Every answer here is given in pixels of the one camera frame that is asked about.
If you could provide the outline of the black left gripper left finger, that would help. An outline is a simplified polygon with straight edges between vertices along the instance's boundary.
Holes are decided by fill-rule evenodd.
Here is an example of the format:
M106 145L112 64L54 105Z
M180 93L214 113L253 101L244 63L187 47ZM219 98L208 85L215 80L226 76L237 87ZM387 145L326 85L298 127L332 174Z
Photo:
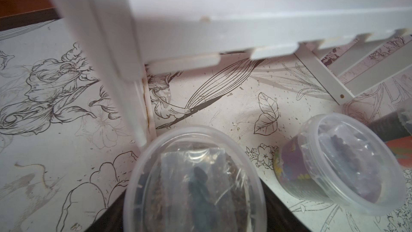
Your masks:
M123 232L123 206L126 191L85 232Z

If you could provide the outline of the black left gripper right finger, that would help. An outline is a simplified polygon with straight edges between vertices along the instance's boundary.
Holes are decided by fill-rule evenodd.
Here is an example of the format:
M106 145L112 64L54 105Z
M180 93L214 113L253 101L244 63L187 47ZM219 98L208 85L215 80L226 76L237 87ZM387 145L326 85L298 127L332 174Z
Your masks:
M266 200L267 232L310 232L269 186L263 180L260 181Z

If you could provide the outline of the dark seed jar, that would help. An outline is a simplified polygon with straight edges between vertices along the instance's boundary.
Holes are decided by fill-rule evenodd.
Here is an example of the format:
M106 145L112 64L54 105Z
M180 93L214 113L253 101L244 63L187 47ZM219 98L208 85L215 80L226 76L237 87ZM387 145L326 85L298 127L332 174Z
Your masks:
M275 176L295 198L383 216L407 199L403 171L363 123L332 113L310 118L273 159Z

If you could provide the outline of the yellow seed jar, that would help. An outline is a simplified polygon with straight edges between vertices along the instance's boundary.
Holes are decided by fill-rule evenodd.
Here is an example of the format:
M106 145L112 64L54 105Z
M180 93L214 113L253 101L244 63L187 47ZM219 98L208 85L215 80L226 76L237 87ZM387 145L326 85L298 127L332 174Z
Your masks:
M123 205L126 232L264 232L264 190L245 152L206 126L166 132L142 151Z

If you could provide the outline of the red seed jar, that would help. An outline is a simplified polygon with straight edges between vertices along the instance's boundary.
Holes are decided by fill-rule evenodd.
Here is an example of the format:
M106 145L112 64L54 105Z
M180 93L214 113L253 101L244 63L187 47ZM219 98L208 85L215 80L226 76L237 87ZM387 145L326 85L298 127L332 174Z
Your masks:
M402 107L368 125L392 151L403 169L412 168L412 111Z

